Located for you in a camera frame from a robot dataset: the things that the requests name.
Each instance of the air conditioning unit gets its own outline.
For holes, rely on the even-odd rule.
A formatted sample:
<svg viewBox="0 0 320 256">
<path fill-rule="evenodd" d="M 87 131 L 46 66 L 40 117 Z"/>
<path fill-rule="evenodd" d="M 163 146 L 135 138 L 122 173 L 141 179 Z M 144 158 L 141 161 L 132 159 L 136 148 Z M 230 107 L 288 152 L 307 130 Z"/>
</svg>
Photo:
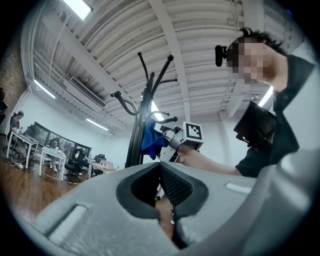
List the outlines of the air conditioning unit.
<svg viewBox="0 0 320 256">
<path fill-rule="evenodd" d="M 98 112 L 106 106 L 101 98 L 95 95 L 78 79 L 72 77 L 70 80 L 64 80 L 63 84 L 66 86 L 66 90 L 71 95 L 73 95 L 93 111 Z"/>
</svg>

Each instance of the chair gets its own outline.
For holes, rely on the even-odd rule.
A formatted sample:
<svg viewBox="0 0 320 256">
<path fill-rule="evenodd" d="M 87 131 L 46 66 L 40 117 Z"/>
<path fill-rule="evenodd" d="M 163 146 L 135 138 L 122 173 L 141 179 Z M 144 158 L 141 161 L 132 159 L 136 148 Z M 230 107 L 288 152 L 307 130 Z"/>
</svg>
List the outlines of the chair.
<svg viewBox="0 0 320 256">
<path fill-rule="evenodd" d="M 94 157 L 94 160 L 95 160 L 95 162 L 97 163 L 97 164 L 100 164 L 100 161 L 102 160 L 102 161 L 105 161 L 105 160 L 107 160 L 106 158 L 105 158 L 105 155 L 104 154 L 99 154 L 99 155 L 96 155 L 95 157 Z"/>
<path fill-rule="evenodd" d="M 85 153 L 83 150 L 80 150 L 79 156 L 73 164 L 66 163 L 64 165 L 64 168 L 66 168 L 69 171 L 67 174 L 64 174 L 64 175 L 68 177 L 76 177 L 79 183 L 81 183 L 79 176 L 80 176 L 80 173 L 82 172 L 81 167 L 85 165 L 84 159 L 85 159 Z"/>
</svg>

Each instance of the white desk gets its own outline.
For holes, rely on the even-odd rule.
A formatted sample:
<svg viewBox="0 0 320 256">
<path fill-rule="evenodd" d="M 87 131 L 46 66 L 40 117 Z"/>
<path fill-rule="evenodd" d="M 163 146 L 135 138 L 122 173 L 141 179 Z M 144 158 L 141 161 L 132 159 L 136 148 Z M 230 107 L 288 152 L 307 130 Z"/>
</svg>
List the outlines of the white desk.
<svg viewBox="0 0 320 256">
<path fill-rule="evenodd" d="M 96 162 L 96 160 L 91 159 L 91 158 L 86 157 L 86 156 L 84 157 L 84 159 L 85 159 L 85 160 L 87 160 L 89 164 L 90 164 L 90 163 L 95 163 L 95 162 Z"/>
<path fill-rule="evenodd" d="M 22 140 L 24 143 L 28 143 L 29 144 L 29 149 L 28 149 L 28 153 L 26 154 L 26 162 L 25 162 L 25 168 L 28 169 L 28 164 L 29 164 L 29 157 L 30 157 L 30 151 L 31 151 L 31 147 L 33 145 L 35 145 L 35 151 L 37 151 L 38 149 L 38 145 L 39 145 L 39 141 L 32 138 L 29 135 L 23 135 L 23 134 L 19 134 L 15 131 L 11 131 L 11 135 L 9 138 L 9 144 L 8 144 L 8 148 L 6 150 L 6 158 L 9 158 L 9 151 L 10 151 L 10 146 L 11 146 L 11 141 L 12 141 L 12 137 L 13 135 L 15 135 L 17 138 L 19 138 L 20 140 Z"/>
<path fill-rule="evenodd" d="M 41 168 L 42 165 L 45 164 L 45 154 L 59 158 L 59 171 L 61 172 L 61 181 L 64 181 L 64 172 L 65 172 L 65 163 L 66 163 L 66 155 L 64 153 L 56 153 L 56 151 L 51 148 L 51 147 L 46 147 L 44 146 L 42 148 L 42 152 L 41 152 L 41 159 L 40 159 L 40 167 L 39 167 L 39 176 L 41 176 Z"/>
<path fill-rule="evenodd" d="M 91 179 L 92 167 L 94 167 L 95 169 L 98 169 L 100 171 L 103 171 L 104 174 L 108 174 L 108 173 L 112 173 L 112 172 L 117 171 L 116 169 L 108 168 L 107 166 L 101 165 L 99 163 L 90 162 L 89 169 L 88 169 L 88 179 Z"/>
</svg>

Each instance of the pipe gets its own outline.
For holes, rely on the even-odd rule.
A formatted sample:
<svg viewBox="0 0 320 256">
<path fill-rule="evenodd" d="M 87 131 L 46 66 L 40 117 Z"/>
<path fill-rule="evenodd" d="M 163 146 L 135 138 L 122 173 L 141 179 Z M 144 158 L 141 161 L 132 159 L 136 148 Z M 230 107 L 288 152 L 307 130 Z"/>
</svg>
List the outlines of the pipe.
<svg viewBox="0 0 320 256">
<path fill-rule="evenodd" d="M 55 54 L 56 54 L 56 49 L 57 49 L 57 46 L 58 46 L 58 42 L 59 42 L 59 39 L 61 37 L 61 34 L 62 34 L 62 31 L 64 30 L 64 28 L 66 27 L 67 25 L 67 22 L 69 21 L 69 18 L 71 17 L 71 14 L 69 14 L 68 18 L 66 18 L 61 30 L 60 30 L 60 33 L 56 39 L 56 42 L 55 42 L 55 45 L 54 45 L 54 48 L 53 48 L 53 53 L 52 53 L 52 57 L 51 57 L 51 61 L 50 61 L 50 68 L 49 68 L 49 77 L 48 77 L 48 86 L 51 88 L 50 86 L 50 79 L 51 79 L 51 69 L 52 69 L 52 62 L 54 61 L 54 57 L 55 57 Z"/>
</svg>

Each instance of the black shirt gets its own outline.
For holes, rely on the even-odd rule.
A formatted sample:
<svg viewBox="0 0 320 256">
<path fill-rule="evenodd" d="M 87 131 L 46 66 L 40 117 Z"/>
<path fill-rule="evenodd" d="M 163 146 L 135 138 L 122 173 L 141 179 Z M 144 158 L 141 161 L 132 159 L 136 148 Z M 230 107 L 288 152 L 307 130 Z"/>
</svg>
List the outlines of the black shirt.
<svg viewBox="0 0 320 256">
<path fill-rule="evenodd" d="M 293 55 L 287 56 L 287 62 L 287 87 L 273 94 L 273 110 L 278 119 L 278 127 L 274 133 L 272 145 L 264 141 L 248 149 L 245 158 L 235 166 L 243 176 L 256 178 L 263 167 L 276 164 L 285 155 L 299 148 L 283 111 L 298 94 L 314 65 Z"/>
</svg>

